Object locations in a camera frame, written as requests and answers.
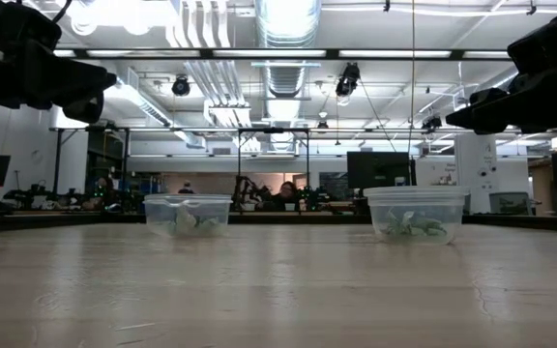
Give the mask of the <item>black metal table frame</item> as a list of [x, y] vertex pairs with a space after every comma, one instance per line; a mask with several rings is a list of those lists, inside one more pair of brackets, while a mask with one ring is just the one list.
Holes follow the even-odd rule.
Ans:
[[[0, 232], [24, 229], [51, 228], [74, 225], [105, 223], [144, 223], [144, 215], [125, 214], [59, 214], [0, 216]], [[282, 224], [282, 225], [365, 225], [371, 223], [369, 216], [339, 216], [323, 213], [309, 214], [232, 214], [232, 224]], [[557, 217], [528, 217], [503, 215], [469, 215], [462, 218], [464, 224], [526, 228], [557, 231]]]

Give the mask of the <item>black background rig frame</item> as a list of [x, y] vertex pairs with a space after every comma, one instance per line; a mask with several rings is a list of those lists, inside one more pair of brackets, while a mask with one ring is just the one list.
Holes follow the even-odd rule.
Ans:
[[266, 128], [236, 128], [237, 133], [237, 174], [236, 179], [242, 177], [242, 134], [249, 132], [255, 136], [258, 132], [265, 134], [283, 134], [291, 133], [294, 138], [300, 141], [306, 147], [306, 178], [307, 186], [310, 186], [310, 134], [311, 130], [308, 128], [282, 128], [282, 127], [266, 127]]

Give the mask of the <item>silver ceiling duct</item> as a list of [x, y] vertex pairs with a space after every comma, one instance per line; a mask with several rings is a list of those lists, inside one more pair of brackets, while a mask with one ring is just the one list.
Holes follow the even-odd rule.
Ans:
[[[257, 38], [262, 48], [311, 48], [321, 16], [321, 0], [254, 0]], [[268, 67], [264, 78], [275, 98], [295, 98], [303, 90], [305, 67]]]

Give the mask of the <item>white pillar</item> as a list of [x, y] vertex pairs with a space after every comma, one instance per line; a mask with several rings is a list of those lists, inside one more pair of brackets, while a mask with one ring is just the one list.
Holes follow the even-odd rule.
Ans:
[[499, 188], [494, 135], [459, 134], [454, 140], [457, 184], [470, 195], [471, 214], [491, 212], [489, 195]]

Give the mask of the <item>round clear plastic bin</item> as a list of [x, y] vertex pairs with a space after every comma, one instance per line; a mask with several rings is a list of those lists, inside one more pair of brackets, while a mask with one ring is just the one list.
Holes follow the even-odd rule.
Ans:
[[[375, 236], [384, 243], [396, 245], [447, 245], [460, 229], [467, 192], [457, 186], [409, 186], [366, 188], [364, 196], [369, 206]], [[386, 234], [386, 214], [392, 212], [399, 220], [405, 212], [414, 211], [411, 234]], [[427, 236], [413, 224], [421, 218], [440, 220], [447, 236]]]

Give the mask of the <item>rectangular clear plastic bin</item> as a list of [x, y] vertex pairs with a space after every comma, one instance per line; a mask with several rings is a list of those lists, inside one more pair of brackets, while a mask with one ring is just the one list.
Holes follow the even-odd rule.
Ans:
[[222, 224], [222, 230], [228, 224], [229, 209], [232, 200], [229, 195], [212, 194], [150, 194], [143, 201], [148, 228], [165, 237], [214, 237], [199, 236], [195, 230], [190, 235], [175, 234], [176, 209], [185, 206], [195, 216], [196, 220], [217, 218]]

